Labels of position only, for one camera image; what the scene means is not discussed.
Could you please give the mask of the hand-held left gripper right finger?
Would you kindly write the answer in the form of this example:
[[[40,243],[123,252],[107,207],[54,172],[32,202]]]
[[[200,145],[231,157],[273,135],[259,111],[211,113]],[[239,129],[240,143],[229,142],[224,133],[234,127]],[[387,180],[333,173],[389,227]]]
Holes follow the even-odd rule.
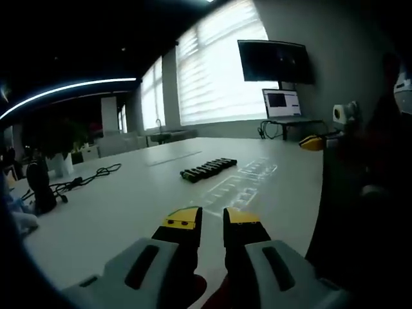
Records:
[[[223,211],[225,266],[234,308],[349,308],[351,294],[317,274],[285,242],[272,240],[259,217]]]

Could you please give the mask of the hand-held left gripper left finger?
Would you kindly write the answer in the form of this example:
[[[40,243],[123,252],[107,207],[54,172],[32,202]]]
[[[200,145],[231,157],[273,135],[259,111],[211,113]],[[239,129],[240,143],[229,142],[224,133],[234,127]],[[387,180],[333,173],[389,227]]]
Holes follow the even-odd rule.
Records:
[[[198,265],[202,209],[170,213],[150,238],[140,238],[94,275],[62,290],[74,308],[188,308],[206,284]]]

